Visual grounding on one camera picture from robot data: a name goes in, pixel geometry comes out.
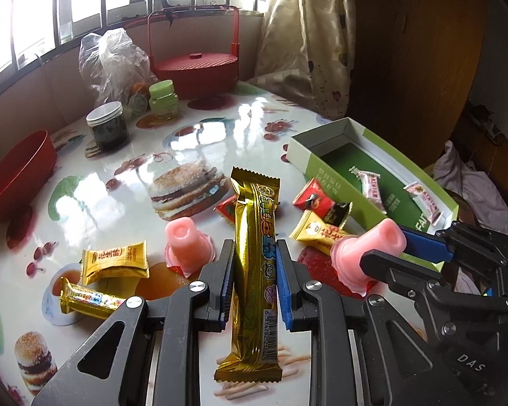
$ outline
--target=green jar lid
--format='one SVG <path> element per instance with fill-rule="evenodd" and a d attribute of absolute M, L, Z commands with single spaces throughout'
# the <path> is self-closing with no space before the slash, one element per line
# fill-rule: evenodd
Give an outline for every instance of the green jar lid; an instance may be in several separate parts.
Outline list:
<path fill-rule="evenodd" d="M 169 96 L 175 92 L 172 80 L 165 80 L 157 82 L 149 87 L 150 97 L 152 99 L 160 99 L 164 96 Z"/>

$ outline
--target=red basket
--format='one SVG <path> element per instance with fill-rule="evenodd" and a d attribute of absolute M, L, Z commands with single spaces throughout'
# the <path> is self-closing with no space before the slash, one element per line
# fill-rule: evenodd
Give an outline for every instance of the red basket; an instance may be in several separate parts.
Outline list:
<path fill-rule="evenodd" d="M 231 53 L 191 53 L 154 62 L 150 44 L 150 19 L 169 10 L 177 12 L 176 7 L 158 10 L 147 19 L 150 70 L 161 80 L 172 80 L 179 99 L 197 99 L 233 90 L 239 75 L 239 9 L 234 6 L 190 6 L 182 10 L 216 9 L 233 10 L 233 38 Z"/>
<path fill-rule="evenodd" d="M 29 204 L 52 173 L 56 150 L 47 131 L 20 141 L 0 161 L 0 222 Z"/>

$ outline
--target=green jar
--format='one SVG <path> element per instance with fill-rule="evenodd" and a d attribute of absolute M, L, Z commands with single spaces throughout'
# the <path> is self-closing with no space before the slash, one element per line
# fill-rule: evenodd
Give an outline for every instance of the green jar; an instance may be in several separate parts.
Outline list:
<path fill-rule="evenodd" d="M 171 119 L 179 114 L 179 97 L 173 81 L 157 82 L 149 87 L 149 93 L 150 110 L 158 119 Z"/>

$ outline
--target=white lid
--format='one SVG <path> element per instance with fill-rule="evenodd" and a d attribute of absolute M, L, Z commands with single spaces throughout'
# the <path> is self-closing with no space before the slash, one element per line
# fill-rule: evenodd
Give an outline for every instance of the white lid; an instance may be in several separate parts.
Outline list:
<path fill-rule="evenodd" d="M 95 127 L 122 114 L 122 104 L 119 101 L 109 102 L 93 109 L 87 116 L 89 127 Z"/>

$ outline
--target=glass jar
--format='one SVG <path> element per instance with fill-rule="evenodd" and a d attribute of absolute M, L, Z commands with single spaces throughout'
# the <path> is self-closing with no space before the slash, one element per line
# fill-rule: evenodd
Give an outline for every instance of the glass jar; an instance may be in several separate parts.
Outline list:
<path fill-rule="evenodd" d="M 173 81 L 157 82 L 149 87 L 149 93 L 150 110 L 158 119 L 172 119 L 179 114 L 179 97 Z"/>
<path fill-rule="evenodd" d="M 109 102 L 92 110 L 87 116 L 94 142 L 98 148 L 107 151 L 116 148 L 128 138 L 126 120 L 120 102 Z"/>

